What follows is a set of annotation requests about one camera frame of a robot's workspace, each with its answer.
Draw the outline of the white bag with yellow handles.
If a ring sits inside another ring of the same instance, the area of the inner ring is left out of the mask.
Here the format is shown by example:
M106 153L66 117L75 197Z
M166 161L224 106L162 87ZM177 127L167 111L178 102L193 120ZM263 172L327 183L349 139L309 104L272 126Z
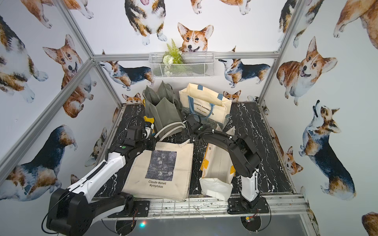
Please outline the white bag with yellow handles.
M228 151L208 144L201 165L202 176L199 179L201 193L222 201L228 201L231 196L235 176Z

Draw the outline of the cream canvas bag with print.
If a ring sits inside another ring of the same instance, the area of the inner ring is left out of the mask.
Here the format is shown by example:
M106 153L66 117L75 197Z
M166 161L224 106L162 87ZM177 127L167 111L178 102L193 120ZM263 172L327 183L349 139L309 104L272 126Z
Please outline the cream canvas bag with print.
M122 192L136 198L184 201L189 194L194 144L160 139L154 151L145 150L131 167Z

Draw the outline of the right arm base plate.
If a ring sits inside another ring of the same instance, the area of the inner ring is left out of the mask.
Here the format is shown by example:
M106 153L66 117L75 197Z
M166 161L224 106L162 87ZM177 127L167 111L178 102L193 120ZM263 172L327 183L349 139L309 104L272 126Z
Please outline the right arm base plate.
M249 202L244 197L229 198L227 204L228 214L255 214L269 213L270 209L267 200L262 196L257 196L253 201Z

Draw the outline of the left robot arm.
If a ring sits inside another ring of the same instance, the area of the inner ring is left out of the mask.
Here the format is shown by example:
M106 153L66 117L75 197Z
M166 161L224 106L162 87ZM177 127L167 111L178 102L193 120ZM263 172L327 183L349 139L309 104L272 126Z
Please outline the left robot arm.
M135 160L145 150L154 150L156 140L152 136L154 120L136 117L139 125L127 124L123 140L109 148L105 159L66 189L57 189L50 198L49 210L42 219L44 233L65 236L82 236L96 222L116 214L125 213L136 217L134 196L118 193L112 197L95 201L93 198L106 182L119 170Z

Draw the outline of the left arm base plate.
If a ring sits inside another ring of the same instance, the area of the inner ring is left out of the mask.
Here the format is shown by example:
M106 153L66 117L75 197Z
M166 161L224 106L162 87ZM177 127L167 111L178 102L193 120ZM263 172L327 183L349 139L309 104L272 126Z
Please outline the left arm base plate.
M125 205L124 209L120 212L116 212L109 215L108 218L135 218L135 217L147 217L150 208L150 201L134 201L132 208Z

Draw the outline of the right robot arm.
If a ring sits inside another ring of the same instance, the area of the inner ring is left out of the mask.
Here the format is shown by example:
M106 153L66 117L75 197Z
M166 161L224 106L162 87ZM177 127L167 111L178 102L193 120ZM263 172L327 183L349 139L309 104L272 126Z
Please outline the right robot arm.
M232 179L239 174L242 181L241 197L246 203L259 196L258 173L260 153L248 135L237 136L232 128L227 132L204 125L197 115L186 115L190 138L207 144L202 161L200 178L204 195L226 201L232 192Z

